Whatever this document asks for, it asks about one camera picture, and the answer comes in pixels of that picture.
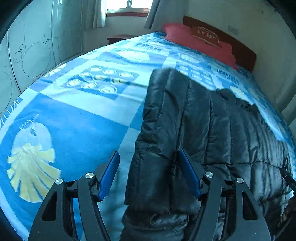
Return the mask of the white left curtain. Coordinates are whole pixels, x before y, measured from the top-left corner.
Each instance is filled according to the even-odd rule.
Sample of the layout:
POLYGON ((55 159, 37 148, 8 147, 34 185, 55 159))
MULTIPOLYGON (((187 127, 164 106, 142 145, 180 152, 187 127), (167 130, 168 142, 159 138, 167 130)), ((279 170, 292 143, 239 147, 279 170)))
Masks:
POLYGON ((83 24, 84 29, 94 30, 105 27, 107 15, 107 1, 87 0, 83 1, 83 24))

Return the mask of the bright window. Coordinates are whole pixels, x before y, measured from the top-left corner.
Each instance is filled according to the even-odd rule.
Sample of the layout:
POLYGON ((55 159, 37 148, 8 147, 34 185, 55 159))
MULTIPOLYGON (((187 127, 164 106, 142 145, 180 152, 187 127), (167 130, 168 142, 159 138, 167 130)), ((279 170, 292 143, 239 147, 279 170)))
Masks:
POLYGON ((107 0, 107 10, 119 10, 124 8, 150 9, 153 0, 107 0))

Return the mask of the white wardrobe with circles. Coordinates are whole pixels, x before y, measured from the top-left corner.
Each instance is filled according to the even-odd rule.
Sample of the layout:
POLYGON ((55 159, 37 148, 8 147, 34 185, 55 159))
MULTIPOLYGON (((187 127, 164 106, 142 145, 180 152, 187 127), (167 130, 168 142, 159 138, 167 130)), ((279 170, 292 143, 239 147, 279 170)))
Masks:
POLYGON ((42 75, 82 52, 82 1, 32 1, 1 42, 1 112, 42 75))

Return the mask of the black puffer down jacket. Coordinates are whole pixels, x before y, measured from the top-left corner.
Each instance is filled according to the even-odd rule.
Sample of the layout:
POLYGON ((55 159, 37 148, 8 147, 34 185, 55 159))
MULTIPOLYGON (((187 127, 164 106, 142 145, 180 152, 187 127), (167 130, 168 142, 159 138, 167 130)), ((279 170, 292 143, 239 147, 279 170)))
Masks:
POLYGON ((291 171, 292 157, 256 105, 227 89, 210 91, 174 69, 157 69, 149 80, 142 117, 121 240, 189 237, 201 204, 181 171, 182 149, 221 179, 243 178, 270 234, 276 234, 290 195, 280 168, 291 171))

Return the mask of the grey right curtain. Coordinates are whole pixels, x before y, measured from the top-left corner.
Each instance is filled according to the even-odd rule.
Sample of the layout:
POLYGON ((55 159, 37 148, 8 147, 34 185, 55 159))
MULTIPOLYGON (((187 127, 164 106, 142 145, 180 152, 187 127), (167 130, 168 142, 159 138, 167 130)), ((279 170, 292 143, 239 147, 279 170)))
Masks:
POLYGON ((147 15, 144 27, 152 31, 161 31, 170 23, 182 23, 189 6, 186 0, 154 0, 147 15))

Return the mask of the blue patterned bed blanket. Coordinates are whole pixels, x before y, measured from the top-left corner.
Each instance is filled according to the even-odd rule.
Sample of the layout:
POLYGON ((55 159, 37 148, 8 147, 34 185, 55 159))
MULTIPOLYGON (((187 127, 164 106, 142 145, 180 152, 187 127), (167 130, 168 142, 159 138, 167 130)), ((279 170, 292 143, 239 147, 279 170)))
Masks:
POLYGON ((151 74, 174 69, 210 91, 227 89, 256 105, 276 139, 285 142, 295 174, 292 133, 242 67, 151 33, 79 56, 32 84, 1 117, 1 208, 16 234, 27 240, 41 202, 58 178, 71 181, 117 150, 119 170, 103 220, 119 240, 135 142, 143 124, 151 74))

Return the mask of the dark wooden nightstand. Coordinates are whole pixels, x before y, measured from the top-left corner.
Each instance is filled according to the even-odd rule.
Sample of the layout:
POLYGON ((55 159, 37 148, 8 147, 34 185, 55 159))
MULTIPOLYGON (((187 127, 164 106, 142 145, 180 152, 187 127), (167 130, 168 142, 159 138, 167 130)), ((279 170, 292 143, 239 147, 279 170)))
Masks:
POLYGON ((134 36, 134 35, 115 35, 115 36, 107 37, 107 42, 109 45, 111 45, 111 44, 117 43, 119 41, 128 40, 128 39, 131 39, 134 37, 136 37, 136 36, 134 36))

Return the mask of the red pillow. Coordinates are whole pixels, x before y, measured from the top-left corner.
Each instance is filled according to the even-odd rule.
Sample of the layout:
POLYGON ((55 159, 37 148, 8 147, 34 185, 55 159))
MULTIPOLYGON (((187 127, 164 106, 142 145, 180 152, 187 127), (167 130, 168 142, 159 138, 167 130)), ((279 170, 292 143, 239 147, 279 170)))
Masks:
POLYGON ((238 68, 232 46, 219 40, 218 35, 211 30, 203 27, 191 28, 177 23, 166 24, 163 30, 166 33, 166 40, 202 52, 235 69, 238 68))

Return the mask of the dark wooden headboard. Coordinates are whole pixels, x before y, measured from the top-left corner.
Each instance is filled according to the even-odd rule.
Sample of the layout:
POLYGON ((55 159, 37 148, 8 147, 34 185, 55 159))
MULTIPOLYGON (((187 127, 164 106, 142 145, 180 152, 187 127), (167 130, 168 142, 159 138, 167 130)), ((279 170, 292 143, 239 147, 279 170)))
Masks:
POLYGON ((256 54, 250 50, 247 46, 242 44, 240 41, 236 40, 231 35, 215 28, 203 21, 191 18, 189 16, 184 15, 183 24, 189 27, 204 27, 212 32, 216 33, 219 37, 219 40, 229 43, 232 46, 232 53, 236 58, 236 63, 249 71, 250 73, 254 70, 255 62, 256 62, 256 54))

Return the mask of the white wall outlet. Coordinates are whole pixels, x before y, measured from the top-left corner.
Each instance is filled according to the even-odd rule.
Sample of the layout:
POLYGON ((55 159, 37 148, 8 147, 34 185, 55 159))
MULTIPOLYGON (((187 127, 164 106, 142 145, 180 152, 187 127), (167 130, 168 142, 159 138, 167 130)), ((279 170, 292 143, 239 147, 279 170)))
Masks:
POLYGON ((236 29, 236 28, 234 28, 234 27, 232 27, 231 25, 228 26, 228 31, 229 31, 230 33, 232 33, 233 35, 236 35, 236 36, 239 35, 239 30, 236 29))

